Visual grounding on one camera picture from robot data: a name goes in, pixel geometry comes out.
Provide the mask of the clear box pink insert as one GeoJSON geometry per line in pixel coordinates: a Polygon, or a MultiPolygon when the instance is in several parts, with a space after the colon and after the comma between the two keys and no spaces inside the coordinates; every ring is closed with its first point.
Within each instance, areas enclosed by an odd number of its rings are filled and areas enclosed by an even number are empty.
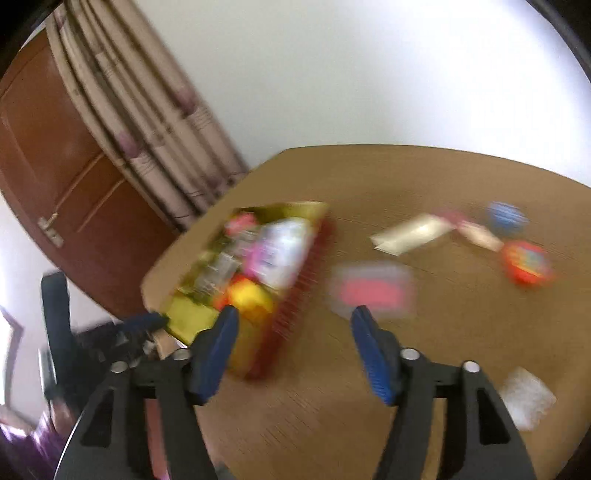
{"type": "Polygon", "coordinates": [[[414,273],[394,261],[338,265],[327,291],[329,307],[342,318],[349,318],[359,306],[366,306],[377,320],[410,318],[416,310],[414,273]]]}

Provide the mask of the orange tape measure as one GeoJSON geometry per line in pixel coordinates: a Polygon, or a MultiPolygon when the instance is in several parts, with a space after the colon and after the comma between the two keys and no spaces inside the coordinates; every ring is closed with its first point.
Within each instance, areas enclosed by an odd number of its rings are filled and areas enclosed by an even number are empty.
{"type": "Polygon", "coordinates": [[[501,256],[506,273],[518,285],[538,287],[554,277],[548,254],[539,245],[523,240],[508,241],[501,256]]]}

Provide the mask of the pink lipstick gold cap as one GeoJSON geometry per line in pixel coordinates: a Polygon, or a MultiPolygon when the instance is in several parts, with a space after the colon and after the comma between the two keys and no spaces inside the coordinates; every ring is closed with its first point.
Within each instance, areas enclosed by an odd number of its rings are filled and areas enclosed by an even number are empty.
{"type": "Polygon", "coordinates": [[[499,252],[504,246],[504,242],[483,225],[463,217],[434,214],[418,215],[374,234],[370,241],[378,251],[401,256],[454,231],[469,243],[493,252],[499,252]]]}

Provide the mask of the blue patterned keychain pouch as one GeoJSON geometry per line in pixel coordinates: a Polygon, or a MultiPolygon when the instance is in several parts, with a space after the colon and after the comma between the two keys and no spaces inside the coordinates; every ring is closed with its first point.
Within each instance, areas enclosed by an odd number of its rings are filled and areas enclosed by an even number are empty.
{"type": "Polygon", "coordinates": [[[503,237],[516,237],[528,225],[529,219],[520,208],[505,202],[491,202],[487,207],[487,224],[503,237]]]}

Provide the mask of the white packet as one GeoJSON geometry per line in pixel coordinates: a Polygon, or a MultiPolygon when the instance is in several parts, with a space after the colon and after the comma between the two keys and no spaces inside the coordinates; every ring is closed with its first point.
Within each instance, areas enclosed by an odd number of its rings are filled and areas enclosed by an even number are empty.
{"type": "Polygon", "coordinates": [[[531,432],[556,403],[556,396],[544,382],[519,367],[506,379],[500,396],[519,431],[531,432]]]}

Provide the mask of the brown wooden door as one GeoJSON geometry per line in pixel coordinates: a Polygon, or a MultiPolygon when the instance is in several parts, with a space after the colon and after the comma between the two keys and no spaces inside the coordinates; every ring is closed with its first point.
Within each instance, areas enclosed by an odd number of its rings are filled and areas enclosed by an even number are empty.
{"type": "Polygon", "coordinates": [[[87,130],[37,34],[1,80],[1,191],[43,253],[119,319],[176,234],[87,130]]]}

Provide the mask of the red gold tin box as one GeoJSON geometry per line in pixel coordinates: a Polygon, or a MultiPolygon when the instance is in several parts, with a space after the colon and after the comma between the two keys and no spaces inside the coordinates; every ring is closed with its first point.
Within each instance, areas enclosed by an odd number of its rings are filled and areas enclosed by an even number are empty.
{"type": "Polygon", "coordinates": [[[317,279],[332,224],[322,202],[287,202],[231,212],[186,268],[160,308],[167,332],[184,345],[238,310],[229,370],[269,375],[317,279]]]}

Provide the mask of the beige patterned curtain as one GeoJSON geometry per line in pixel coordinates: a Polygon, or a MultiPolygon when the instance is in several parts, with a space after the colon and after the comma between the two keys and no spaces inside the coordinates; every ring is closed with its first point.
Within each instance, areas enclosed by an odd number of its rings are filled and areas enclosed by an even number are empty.
{"type": "Polygon", "coordinates": [[[184,231],[247,168],[133,1],[64,1],[46,32],[89,132],[175,229],[184,231]]]}

